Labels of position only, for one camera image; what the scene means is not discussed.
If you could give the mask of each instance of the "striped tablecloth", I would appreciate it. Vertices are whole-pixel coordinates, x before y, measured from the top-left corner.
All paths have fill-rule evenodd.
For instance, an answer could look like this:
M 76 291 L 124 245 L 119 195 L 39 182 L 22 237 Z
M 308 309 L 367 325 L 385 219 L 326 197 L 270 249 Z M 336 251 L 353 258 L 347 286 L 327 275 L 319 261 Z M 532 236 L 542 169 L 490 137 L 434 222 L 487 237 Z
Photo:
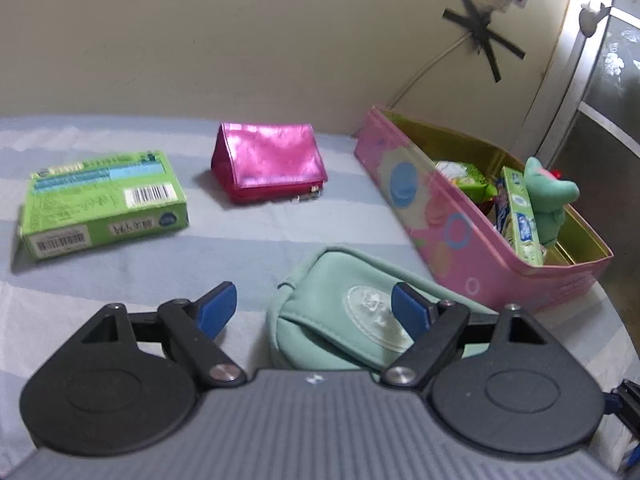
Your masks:
M 20 420 L 27 378 L 103 304 L 130 312 L 199 297 L 223 280 L 238 287 L 238 312 L 222 348 L 248 370 L 269 364 L 264 313 L 278 282 L 327 244 L 349 244 L 428 274 L 384 199 L 355 160 L 355 140 L 318 135 L 329 183 L 321 199 L 234 207 L 209 174 L 217 123 L 114 117 L 0 120 L 0 474 L 33 445 Z M 89 250 L 40 264 L 15 237 L 31 171 L 113 152 L 163 150 L 188 197 L 191 225 L 171 236 Z M 599 285 L 540 321 L 604 390 L 637 380 L 640 362 Z M 592 444 L 612 468 L 629 434 L 605 418 Z

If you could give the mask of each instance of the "mint green bag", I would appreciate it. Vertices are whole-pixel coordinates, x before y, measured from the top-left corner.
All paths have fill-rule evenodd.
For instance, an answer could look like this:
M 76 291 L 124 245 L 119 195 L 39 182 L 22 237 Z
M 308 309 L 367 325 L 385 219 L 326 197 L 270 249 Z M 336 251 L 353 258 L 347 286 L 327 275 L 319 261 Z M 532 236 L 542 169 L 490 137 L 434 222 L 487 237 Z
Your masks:
M 494 314 L 383 260 L 330 246 L 278 286 L 267 311 L 274 364 L 306 370 L 386 368 L 413 343 L 391 312 L 391 290 L 398 282 L 407 282 L 430 301 L 455 300 L 473 312 Z M 467 345 L 465 356 L 486 346 Z

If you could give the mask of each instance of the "green plush toy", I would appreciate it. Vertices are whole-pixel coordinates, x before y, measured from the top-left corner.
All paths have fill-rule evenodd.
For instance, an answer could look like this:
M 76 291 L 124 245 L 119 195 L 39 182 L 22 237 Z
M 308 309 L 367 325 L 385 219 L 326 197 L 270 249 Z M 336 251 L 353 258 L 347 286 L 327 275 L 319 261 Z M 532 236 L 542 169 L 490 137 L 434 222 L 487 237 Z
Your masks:
M 533 156 L 527 160 L 524 182 L 536 218 L 540 243 L 551 248 L 558 241 L 558 233 L 564 224 L 564 205 L 575 202 L 580 190 L 575 182 L 556 179 Z

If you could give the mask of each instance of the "narrow green box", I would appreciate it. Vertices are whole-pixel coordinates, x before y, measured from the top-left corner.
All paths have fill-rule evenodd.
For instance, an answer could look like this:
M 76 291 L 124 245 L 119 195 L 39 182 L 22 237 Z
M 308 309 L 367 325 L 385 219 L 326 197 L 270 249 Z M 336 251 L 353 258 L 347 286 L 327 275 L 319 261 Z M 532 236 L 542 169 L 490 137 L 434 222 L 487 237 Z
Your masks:
M 496 182 L 496 227 L 516 254 L 532 266 L 543 263 L 542 246 L 538 238 L 531 200 L 524 184 L 524 175 L 506 166 Z
M 188 224 L 166 155 L 123 153 L 33 173 L 20 237 L 43 260 Z

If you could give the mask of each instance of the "beige wall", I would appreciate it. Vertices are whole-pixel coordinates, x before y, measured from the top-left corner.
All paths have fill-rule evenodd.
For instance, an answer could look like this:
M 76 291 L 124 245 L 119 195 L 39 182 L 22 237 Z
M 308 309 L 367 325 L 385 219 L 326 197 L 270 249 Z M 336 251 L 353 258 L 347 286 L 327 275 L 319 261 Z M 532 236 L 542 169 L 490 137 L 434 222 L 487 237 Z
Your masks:
M 503 81 L 466 46 L 400 109 L 509 145 L 535 96 L 566 0 L 530 0 L 493 27 Z M 0 0 L 0 115 L 309 121 L 353 131 L 462 30 L 459 0 Z

